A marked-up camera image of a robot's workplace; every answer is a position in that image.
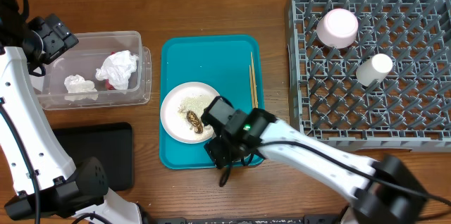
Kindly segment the wooden chopstick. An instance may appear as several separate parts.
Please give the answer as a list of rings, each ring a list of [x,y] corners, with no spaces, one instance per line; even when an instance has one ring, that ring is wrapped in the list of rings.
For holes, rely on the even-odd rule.
[[[253,57],[253,53],[252,52],[250,52],[250,58],[251,58],[251,66],[252,66],[252,70],[253,70],[253,78],[254,78],[254,84],[255,84],[255,87],[254,87],[254,90],[255,90],[255,97],[256,97],[256,100],[257,100],[257,108],[259,107],[259,102],[258,102],[258,94],[257,94],[257,81],[256,81],[256,75],[255,75],[255,69],[254,69],[254,57]]]
[[[257,108],[257,100],[255,97],[255,84],[254,84],[254,78],[253,78],[253,70],[252,66],[249,65],[249,81],[250,81],[250,91],[251,91],[251,98],[252,98],[252,108]]]

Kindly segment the white dinner plate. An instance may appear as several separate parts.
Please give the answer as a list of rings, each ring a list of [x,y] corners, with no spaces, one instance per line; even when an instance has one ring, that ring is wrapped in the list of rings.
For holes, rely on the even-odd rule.
[[[211,126],[204,125],[204,133],[195,134],[178,113],[179,105],[184,98],[199,95],[217,97],[219,93],[202,82],[186,82],[173,88],[164,98],[160,110],[161,124],[173,139],[185,144],[196,144],[212,137],[214,131]]]

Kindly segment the large white napkin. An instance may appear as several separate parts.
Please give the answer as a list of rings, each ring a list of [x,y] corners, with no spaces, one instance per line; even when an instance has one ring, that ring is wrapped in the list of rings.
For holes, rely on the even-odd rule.
[[[108,80],[114,89],[126,90],[131,75],[137,70],[137,62],[138,56],[129,50],[113,53],[96,69],[95,78]]]

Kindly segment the pink shallow bowl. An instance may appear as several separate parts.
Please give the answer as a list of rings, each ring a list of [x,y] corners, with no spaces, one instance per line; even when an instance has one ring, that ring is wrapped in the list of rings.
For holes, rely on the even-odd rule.
[[[324,45],[343,49],[354,42],[358,27],[357,17],[352,12],[337,8],[320,19],[316,33]]]

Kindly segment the white cup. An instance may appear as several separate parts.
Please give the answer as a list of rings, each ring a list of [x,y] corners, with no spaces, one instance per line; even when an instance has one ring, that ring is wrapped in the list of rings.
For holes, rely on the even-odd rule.
[[[358,67],[356,77],[359,83],[368,87],[374,80],[382,82],[392,69],[393,62],[388,55],[376,54]]]

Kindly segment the small white napkin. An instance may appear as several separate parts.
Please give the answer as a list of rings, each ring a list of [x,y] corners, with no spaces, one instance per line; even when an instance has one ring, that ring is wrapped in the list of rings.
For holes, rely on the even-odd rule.
[[[97,100],[98,94],[91,80],[86,80],[80,75],[69,75],[64,80],[64,85],[69,94],[76,94],[76,96],[66,95],[67,101],[79,101],[83,99]]]

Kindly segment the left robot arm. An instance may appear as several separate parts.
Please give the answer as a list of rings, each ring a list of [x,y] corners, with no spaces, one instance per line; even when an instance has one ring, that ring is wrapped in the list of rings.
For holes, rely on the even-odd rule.
[[[1,148],[16,192],[6,213],[36,223],[53,215],[74,223],[152,223],[139,204],[109,188],[97,158],[74,164],[57,140],[30,78],[44,76],[78,39],[54,14],[28,16],[28,0],[1,0]]]

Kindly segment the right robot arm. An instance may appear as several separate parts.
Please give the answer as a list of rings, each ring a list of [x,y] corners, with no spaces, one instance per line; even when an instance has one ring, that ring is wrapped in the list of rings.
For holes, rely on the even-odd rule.
[[[346,199],[341,223],[415,223],[426,205],[426,190],[394,156],[377,161],[341,151],[264,109],[245,113],[223,97],[214,98],[201,120],[214,129],[205,149],[217,168],[252,154],[292,166]]]

